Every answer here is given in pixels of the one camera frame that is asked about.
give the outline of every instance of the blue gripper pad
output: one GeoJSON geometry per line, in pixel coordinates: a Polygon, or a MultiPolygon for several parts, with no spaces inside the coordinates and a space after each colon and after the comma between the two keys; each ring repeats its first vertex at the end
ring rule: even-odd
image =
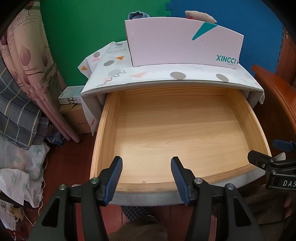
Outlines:
{"type": "Polygon", "coordinates": [[[113,168],[113,170],[110,175],[109,181],[106,184],[104,198],[104,202],[106,205],[108,205],[108,203],[113,199],[115,189],[117,187],[118,180],[122,172],[122,158],[120,156],[116,156],[109,168],[113,168]]]}
{"type": "Polygon", "coordinates": [[[289,142],[289,141],[274,140],[272,145],[274,148],[285,151],[285,152],[294,151],[294,145],[292,142],[289,142]]]}
{"type": "Polygon", "coordinates": [[[181,162],[179,160],[175,160],[175,157],[171,159],[170,168],[171,168],[175,183],[177,185],[181,200],[185,203],[185,205],[188,206],[190,203],[188,188],[187,188],[185,179],[182,176],[181,171],[179,169],[180,165],[182,166],[181,162]]]}

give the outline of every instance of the white cardboard box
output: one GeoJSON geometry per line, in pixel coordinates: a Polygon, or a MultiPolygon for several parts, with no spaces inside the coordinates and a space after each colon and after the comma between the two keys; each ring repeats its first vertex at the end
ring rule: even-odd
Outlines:
{"type": "Polygon", "coordinates": [[[126,20],[133,66],[206,64],[236,68],[244,36],[225,27],[187,18],[126,20]]]}
{"type": "Polygon", "coordinates": [[[80,93],[84,85],[68,86],[59,96],[60,104],[81,104],[80,93]]]}

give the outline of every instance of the wooden drawer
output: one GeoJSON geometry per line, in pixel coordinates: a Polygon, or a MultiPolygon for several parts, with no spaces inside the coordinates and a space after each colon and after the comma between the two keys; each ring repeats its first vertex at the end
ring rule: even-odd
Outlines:
{"type": "Polygon", "coordinates": [[[196,177],[216,183],[253,170],[250,150],[271,155],[239,90],[184,86],[112,92],[99,123],[90,178],[121,156],[117,191],[173,191],[173,156],[196,177]]]}

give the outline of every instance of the red wooden floor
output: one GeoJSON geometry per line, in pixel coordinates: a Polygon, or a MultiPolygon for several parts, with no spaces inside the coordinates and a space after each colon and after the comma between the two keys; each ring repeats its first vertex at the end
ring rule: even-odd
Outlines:
{"type": "MultiPolygon", "coordinates": [[[[92,137],[90,133],[81,134],[80,137],[81,141],[79,143],[69,141],[62,148],[51,146],[48,153],[47,168],[44,171],[46,186],[44,188],[43,205],[46,205],[60,184],[65,183],[71,186],[73,184],[83,184],[89,180],[95,137],[92,137]]],[[[173,205],[151,207],[151,210],[166,227],[169,241],[184,240],[192,212],[190,207],[173,205]]],[[[84,240],[81,215],[79,215],[81,212],[80,204],[76,205],[76,211],[78,239],[84,240]]],[[[33,223],[37,220],[38,210],[26,209],[26,213],[33,223]]],[[[120,206],[117,205],[102,207],[102,216],[108,234],[118,230],[122,224],[128,221],[120,206]]],[[[26,228],[30,233],[32,226],[27,224],[26,228]]],[[[211,240],[213,235],[214,229],[211,228],[211,240]]]]}

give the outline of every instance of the pink cloth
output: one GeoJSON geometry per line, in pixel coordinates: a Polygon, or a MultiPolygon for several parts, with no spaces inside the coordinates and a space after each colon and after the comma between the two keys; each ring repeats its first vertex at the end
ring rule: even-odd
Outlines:
{"type": "Polygon", "coordinates": [[[40,3],[31,1],[14,19],[1,39],[4,62],[29,98],[67,139],[80,137],[59,112],[58,97],[66,83],[53,61],[40,13],[40,3]]]}

